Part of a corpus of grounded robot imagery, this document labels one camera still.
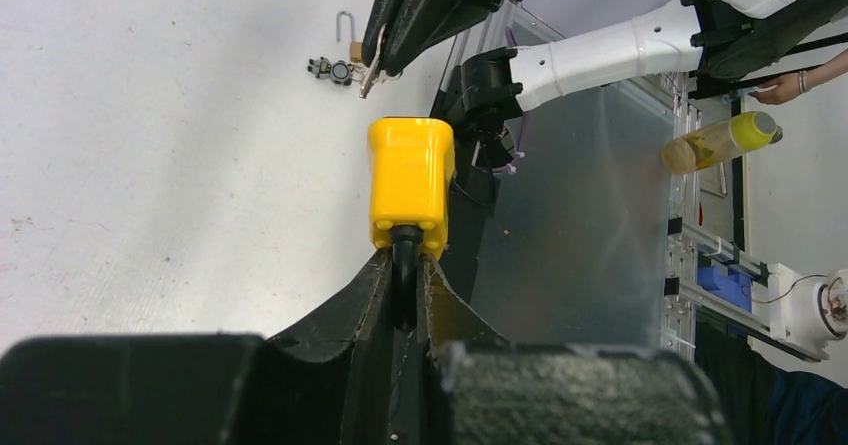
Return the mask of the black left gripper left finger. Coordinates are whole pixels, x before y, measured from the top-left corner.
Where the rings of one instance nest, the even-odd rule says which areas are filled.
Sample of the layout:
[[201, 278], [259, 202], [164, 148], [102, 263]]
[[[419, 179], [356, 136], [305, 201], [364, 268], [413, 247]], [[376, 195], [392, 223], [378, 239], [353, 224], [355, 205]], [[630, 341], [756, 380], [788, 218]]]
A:
[[391, 258], [271, 338], [46, 336], [1, 360], [5, 444], [381, 444]]

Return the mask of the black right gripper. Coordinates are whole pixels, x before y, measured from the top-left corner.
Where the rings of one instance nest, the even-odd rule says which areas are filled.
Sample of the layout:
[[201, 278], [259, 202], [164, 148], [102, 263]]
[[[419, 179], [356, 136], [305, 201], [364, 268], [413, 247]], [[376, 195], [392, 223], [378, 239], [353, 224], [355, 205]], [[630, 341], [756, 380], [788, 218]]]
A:
[[427, 49], [480, 23], [504, 1], [373, 0], [362, 39], [362, 63], [372, 64], [385, 24], [381, 62], [386, 72], [395, 74]]

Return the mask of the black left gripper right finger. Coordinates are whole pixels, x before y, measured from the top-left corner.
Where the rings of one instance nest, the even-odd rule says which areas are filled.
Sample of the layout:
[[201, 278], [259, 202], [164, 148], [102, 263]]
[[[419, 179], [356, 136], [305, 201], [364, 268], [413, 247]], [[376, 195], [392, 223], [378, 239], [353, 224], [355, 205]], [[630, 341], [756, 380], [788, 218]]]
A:
[[506, 340], [421, 257], [424, 444], [730, 444], [717, 393], [667, 350]]

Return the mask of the brass padlock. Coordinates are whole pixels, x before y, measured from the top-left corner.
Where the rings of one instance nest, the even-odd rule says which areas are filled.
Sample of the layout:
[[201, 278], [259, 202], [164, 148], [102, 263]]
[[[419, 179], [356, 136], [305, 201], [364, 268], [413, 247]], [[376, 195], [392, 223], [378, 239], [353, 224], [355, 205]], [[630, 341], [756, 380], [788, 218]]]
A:
[[336, 14], [336, 41], [342, 42], [343, 28], [347, 27], [349, 38], [349, 59], [353, 63], [362, 62], [362, 42], [359, 39], [354, 15], [347, 10], [340, 10]]

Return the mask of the yellow padlock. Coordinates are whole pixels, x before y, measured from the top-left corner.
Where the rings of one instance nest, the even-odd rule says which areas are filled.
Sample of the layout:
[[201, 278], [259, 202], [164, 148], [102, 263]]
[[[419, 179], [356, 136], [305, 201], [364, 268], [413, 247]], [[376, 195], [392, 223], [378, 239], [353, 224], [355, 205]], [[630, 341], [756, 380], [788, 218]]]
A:
[[417, 325], [419, 258], [439, 259], [448, 242], [454, 134], [439, 119], [386, 117], [369, 126], [367, 140], [370, 239], [390, 251], [392, 322], [409, 332]]

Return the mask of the silver keys bunch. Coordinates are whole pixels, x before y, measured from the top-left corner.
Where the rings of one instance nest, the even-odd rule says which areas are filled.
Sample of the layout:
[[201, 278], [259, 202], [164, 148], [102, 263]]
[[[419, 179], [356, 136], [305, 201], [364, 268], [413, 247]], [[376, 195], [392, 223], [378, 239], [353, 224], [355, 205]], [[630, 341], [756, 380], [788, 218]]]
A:
[[381, 26], [377, 36], [376, 49], [373, 60], [362, 74], [359, 89], [359, 97], [361, 99], [366, 99], [370, 91], [376, 84], [384, 83], [386, 81], [395, 81], [403, 75], [403, 71], [399, 71], [395, 74], [390, 74], [386, 72], [385, 69], [382, 67], [381, 59], [383, 56], [386, 28], [386, 24], [383, 24]]

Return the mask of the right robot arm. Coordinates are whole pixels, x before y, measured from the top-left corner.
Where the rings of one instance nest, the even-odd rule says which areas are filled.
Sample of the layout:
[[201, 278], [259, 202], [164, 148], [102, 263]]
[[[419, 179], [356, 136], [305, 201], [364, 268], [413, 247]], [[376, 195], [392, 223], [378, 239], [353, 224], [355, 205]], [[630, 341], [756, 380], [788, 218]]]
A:
[[[374, 0], [361, 95], [506, 1]], [[551, 100], [635, 77], [691, 73], [729, 84], [787, 55], [846, 8], [847, 0], [671, 0], [578, 36], [475, 55], [458, 67], [438, 116], [457, 133], [481, 137]]]

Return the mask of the person hand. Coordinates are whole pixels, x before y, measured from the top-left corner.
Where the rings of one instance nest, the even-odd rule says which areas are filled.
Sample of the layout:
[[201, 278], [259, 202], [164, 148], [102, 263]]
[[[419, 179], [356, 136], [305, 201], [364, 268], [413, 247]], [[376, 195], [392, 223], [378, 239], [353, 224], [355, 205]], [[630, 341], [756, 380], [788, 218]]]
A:
[[798, 98], [806, 91], [806, 71], [779, 76], [749, 94], [760, 104], [781, 105]]

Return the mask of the metal shelf rack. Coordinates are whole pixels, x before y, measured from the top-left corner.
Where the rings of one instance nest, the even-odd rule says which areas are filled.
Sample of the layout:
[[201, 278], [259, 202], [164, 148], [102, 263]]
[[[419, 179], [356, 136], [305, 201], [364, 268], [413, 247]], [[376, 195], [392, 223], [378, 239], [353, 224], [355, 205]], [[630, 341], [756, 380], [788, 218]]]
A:
[[694, 355], [695, 320], [766, 343], [807, 362], [847, 337], [847, 272], [804, 275], [757, 259], [700, 224], [699, 174], [674, 175], [669, 206], [666, 343]]

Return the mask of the yellow capped bottle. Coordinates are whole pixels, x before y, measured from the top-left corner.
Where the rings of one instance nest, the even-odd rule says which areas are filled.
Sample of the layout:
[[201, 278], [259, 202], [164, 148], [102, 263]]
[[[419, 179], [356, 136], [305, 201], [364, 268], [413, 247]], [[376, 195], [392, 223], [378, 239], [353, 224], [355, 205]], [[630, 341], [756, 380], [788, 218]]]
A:
[[673, 175], [685, 175], [739, 158], [782, 139], [774, 118], [760, 111], [718, 121], [668, 142], [662, 161]]

